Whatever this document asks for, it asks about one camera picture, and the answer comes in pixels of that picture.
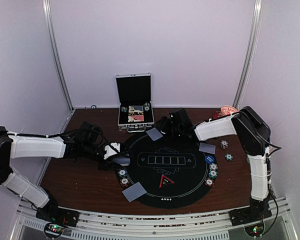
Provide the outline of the blue patterned card deck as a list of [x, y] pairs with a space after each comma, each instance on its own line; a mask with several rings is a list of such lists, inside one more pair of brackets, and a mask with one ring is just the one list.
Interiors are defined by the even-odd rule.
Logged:
[[128, 157], [124, 157], [124, 156], [115, 156], [113, 157], [112, 161], [118, 165], [121, 165], [121, 166], [129, 166], [130, 163], [131, 163], [131, 160], [130, 158]]

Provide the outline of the blue chips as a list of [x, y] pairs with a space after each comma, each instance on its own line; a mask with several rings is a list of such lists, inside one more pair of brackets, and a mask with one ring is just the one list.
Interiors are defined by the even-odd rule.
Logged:
[[216, 163], [211, 163], [210, 165], [209, 165], [209, 170], [210, 171], [217, 171], [218, 170], [218, 165], [216, 164]]

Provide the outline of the card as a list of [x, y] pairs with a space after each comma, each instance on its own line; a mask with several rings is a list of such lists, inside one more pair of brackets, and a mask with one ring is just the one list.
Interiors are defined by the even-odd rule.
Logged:
[[163, 137], [163, 134], [155, 127], [147, 130], [146, 134], [151, 138], [153, 142]]
[[124, 197], [127, 199], [128, 202], [132, 202], [132, 201], [138, 199], [139, 197], [145, 195], [146, 193], [147, 193], [147, 191], [141, 185], [140, 182], [137, 182], [122, 191], [122, 194], [124, 195]]
[[215, 154], [216, 153], [216, 146], [213, 144], [207, 144], [201, 142], [199, 144], [199, 151], [203, 153], [208, 153], [208, 154]]

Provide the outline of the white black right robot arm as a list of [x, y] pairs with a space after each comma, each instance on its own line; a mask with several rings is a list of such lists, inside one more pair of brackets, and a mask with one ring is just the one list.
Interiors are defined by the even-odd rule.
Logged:
[[266, 212], [270, 183], [269, 165], [271, 130], [265, 121], [250, 106], [235, 113], [216, 119], [192, 124], [187, 111], [182, 108], [163, 116], [154, 125], [159, 132], [168, 136], [185, 136], [204, 142], [209, 139], [236, 135], [250, 164], [251, 197], [246, 216], [256, 221]]

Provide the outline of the blue small blind button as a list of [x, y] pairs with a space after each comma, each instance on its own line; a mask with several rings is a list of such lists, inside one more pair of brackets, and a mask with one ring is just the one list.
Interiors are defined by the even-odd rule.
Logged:
[[216, 158], [215, 158], [214, 155], [206, 155], [205, 158], [204, 158], [204, 160], [209, 165], [216, 162]]

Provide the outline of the green blue chip stack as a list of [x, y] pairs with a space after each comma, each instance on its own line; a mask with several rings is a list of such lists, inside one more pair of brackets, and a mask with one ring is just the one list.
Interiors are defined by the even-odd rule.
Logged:
[[226, 153], [224, 157], [227, 161], [232, 161], [234, 159], [233, 155], [230, 153]]

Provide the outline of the orange chips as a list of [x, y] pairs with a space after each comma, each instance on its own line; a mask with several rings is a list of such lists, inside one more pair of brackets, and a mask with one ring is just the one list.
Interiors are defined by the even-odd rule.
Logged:
[[130, 185], [130, 181], [125, 177], [121, 178], [119, 182], [123, 188], [127, 188]]
[[212, 187], [214, 185], [214, 180], [209, 177], [207, 177], [204, 182], [205, 182], [205, 185], [208, 187]]

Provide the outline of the green chips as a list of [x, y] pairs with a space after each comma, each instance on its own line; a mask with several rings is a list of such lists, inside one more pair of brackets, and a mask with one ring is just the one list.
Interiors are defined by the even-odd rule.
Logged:
[[127, 171], [125, 169], [120, 169], [117, 173], [121, 178], [125, 178], [127, 176]]
[[208, 172], [208, 176], [209, 176], [209, 178], [211, 178], [211, 179], [215, 179], [215, 178], [218, 176], [218, 171], [215, 170], [215, 169], [211, 169], [211, 170]]

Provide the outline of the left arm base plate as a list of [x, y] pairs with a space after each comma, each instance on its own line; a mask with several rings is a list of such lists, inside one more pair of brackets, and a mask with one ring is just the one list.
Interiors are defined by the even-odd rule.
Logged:
[[75, 210], [59, 208], [56, 213], [44, 213], [43, 210], [36, 212], [36, 218], [66, 227], [76, 227], [80, 213]]

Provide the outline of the blue white chip stack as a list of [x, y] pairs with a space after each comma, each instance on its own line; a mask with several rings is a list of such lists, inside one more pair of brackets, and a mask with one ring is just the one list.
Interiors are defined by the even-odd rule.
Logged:
[[229, 143], [228, 143], [226, 140], [221, 140], [221, 141], [220, 141], [220, 147], [221, 147], [223, 150], [227, 149], [228, 146], [229, 146]]

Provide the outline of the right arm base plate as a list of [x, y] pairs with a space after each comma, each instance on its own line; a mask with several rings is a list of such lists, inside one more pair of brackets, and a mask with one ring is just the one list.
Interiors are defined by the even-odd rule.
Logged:
[[231, 224], [234, 227], [269, 218], [272, 216], [272, 211], [269, 207], [266, 207], [264, 210], [260, 211], [255, 207], [248, 206], [244, 208], [233, 209], [228, 214]]

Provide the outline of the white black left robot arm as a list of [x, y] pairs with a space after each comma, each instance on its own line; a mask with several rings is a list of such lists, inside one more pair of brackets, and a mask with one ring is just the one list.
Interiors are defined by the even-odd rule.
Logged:
[[86, 121], [77, 129], [52, 135], [17, 133], [0, 126], [0, 186], [29, 201], [51, 222], [63, 216], [57, 200], [21, 174], [12, 162], [81, 158], [97, 162], [100, 170], [110, 170], [129, 163], [130, 149], [123, 143], [110, 142], [101, 127]]

